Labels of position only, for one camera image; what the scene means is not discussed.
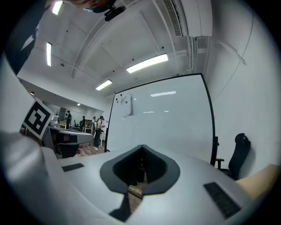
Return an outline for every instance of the ceiling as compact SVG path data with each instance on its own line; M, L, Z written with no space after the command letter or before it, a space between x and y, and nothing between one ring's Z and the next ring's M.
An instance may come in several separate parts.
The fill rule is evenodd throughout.
M35 94L35 97L40 99L41 101L45 101L45 102L48 102L53 105L60 106L60 107L66 108L66 109L69 109L69 108L79 109L79 112L81 112L81 113L84 113L88 109L95 109L95 108L88 107L86 105L79 105L79 107L78 107L77 106L78 102L74 102L70 99L64 98L64 97L56 95L54 93L51 93L51 92L49 92L45 89L42 89L38 86L35 86L32 83L29 83L25 80L20 79L20 81L21 81L21 84L26 88L26 90L28 92L33 91Z
M116 1L116 7L125 5L126 10L110 22L104 20L103 13L87 12L67 3L58 15L51 7L40 21L35 48L24 65L28 75L19 73L19 77L50 92L54 92L50 86L59 89L65 85L103 98L136 85L190 73L186 71L191 67L187 37L175 35L163 1L155 4L167 26L153 1L147 0ZM46 42L53 45L51 67L46 64ZM204 40L198 40L198 45L206 48ZM132 74L126 70L164 53L167 62ZM203 70L205 58L198 59L198 67L192 72ZM113 83L97 91L95 88L107 79Z

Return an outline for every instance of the whiteboard frame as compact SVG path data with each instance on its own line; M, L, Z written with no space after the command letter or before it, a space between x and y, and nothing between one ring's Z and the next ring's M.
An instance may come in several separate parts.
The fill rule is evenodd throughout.
M141 87L141 86L144 86L144 85L147 85L147 84L156 83L156 82L163 81L163 80L170 80L170 79L176 79L176 78L183 77L183 76L194 76L194 75L200 75L201 76L202 81L203 81L204 86L205 86L205 89L206 89L206 92L207 92L209 104L210 104L211 117L212 117L212 125L213 125L213 146L212 146L212 154L211 154L210 164L215 166L217 147L218 147L218 138L216 137L216 134L215 134L215 117L214 117L213 105L212 105L212 101L211 101L211 97L210 97L210 93L209 93L207 84L205 82L205 79L204 79L204 76L203 76L202 73L192 73L192 74L186 74L186 75L181 75L181 76L168 77L168 78L164 78L164 79L160 79L160 80L155 80L155 81L152 81L152 82L144 83L144 84L141 84L141 85L137 85L137 86L134 86L134 87L131 87L131 88L125 89L123 91L119 91L119 92L115 93L114 98L112 100L111 110L110 110L110 117L109 117L109 122L108 122L108 128L107 128L107 133L106 133L106 137L105 137L104 152L110 152L110 150L107 149L107 139L108 139L108 135L107 134L108 134L109 126L110 126L110 118L111 118L111 113L112 113L112 107L113 107L114 99L115 99L115 96L117 94L119 94L121 92L124 92L124 91L127 91L127 90L134 89L136 87Z

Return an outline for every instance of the table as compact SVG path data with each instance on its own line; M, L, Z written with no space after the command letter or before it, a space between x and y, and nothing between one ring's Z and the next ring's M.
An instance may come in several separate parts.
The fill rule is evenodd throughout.
M92 130L92 128L91 128L91 127L83 127L82 132L86 133L86 130L87 130L87 129Z
M256 199L271 190L280 171L280 166L270 164L252 176L237 180L236 183L239 184L252 199Z
M66 129L66 123L60 123L60 128Z

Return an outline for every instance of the ceiling light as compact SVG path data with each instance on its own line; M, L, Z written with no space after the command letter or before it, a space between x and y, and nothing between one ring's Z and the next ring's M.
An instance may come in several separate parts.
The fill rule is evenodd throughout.
M157 97L157 96L161 96L161 95L168 95L168 94L175 94L175 91L170 91L170 92L162 92L162 93L156 93L156 94L151 94L151 97Z
M51 59L52 59L52 44L51 43L47 43L47 51L46 51L46 53L47 53L47 65L48 66L52 66L52 64L51 64Z
M100 86L98 86L96 89L99 91L100 89L103 89L104 87L110 85L112 83L111 80L107 80L105 81L103 84L101 84Z
M60 11L61 5L62 5L62 4L63 4L62 1L56 2L56 3L54 4L54 7L53 7L52 12L53 12L54 14L58 15L58 12Z
M129 73L133 73L139 69L142 69L142 68L148 67L150 65L160 63L160 62L165 62L165 61L168 61L168 56L167 56L167 54L162 54L162 55L156 56L154 58L140 62L139 64L133 65L132 67L128 68L127 71Z

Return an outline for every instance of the office chair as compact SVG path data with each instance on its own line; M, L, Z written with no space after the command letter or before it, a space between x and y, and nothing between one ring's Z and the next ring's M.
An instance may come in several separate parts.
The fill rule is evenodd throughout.
M220 168L220 164L224 161L224 159L216 159L216 161L218 162L218 169L220 171L233 178L234 180L238 180L240 169L251 148L251 142L248 140L244 133L241 133L235 137L235 143L235 150L228 164L229 170Z

